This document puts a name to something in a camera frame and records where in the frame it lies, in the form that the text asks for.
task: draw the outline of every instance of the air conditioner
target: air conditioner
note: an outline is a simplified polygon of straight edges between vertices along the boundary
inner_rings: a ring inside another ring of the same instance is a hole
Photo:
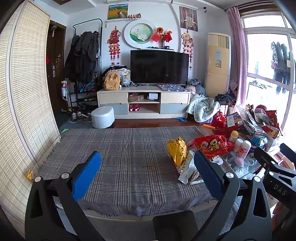
[[[208,33],[205,87],[209,97],[215,98],[217,94],[226,94],[228,92],[230,67],[230,36]]]

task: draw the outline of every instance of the orange flower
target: orange flower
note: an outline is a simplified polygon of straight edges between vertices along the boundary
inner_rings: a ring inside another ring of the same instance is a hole
[[[158,33],[162,33],[162,32],[163,32],[163,28],[159,27],[159,28],[157,28],[156,31],[157,31]]]

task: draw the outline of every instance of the white tv cabinet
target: white tv cabinet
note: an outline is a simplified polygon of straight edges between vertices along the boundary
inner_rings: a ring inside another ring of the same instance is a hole
[[[132,102],[140,104],[139,111],[129,111],[129,93],[156,92],[158,100],[143,99]],[[112,106],[115,119],[158,119],[187,117],[186,109],[190,102],[190,92],[162,91],[157,86],[140,85],[138,87],[122,87],[118,90],[100,90],[97,92],[98,105]]]

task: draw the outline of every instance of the orange handle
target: orange handle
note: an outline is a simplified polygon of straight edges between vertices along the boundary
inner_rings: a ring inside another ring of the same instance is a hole
[[[213,126],[209,126],[209,125],[206,125],[206,124],[202,124],[202,127],[207,128],[207,129],[211,129],[211,130],[215,130],[216,129]]]

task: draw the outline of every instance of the woven screen panel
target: woven screen panel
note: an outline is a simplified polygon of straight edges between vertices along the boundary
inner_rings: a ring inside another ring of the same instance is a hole
[[[59,136],[46,87],[49,15],[27,1],[12,45],[12,86],[21,129],[38,161]]]
[[[10,111],[6,85],[6,56],[9,36],[17,12],[13,14],[0,35],[0,201],[17,217],[25,220],[31,182],[26,179],[33,163],[16,131]]]

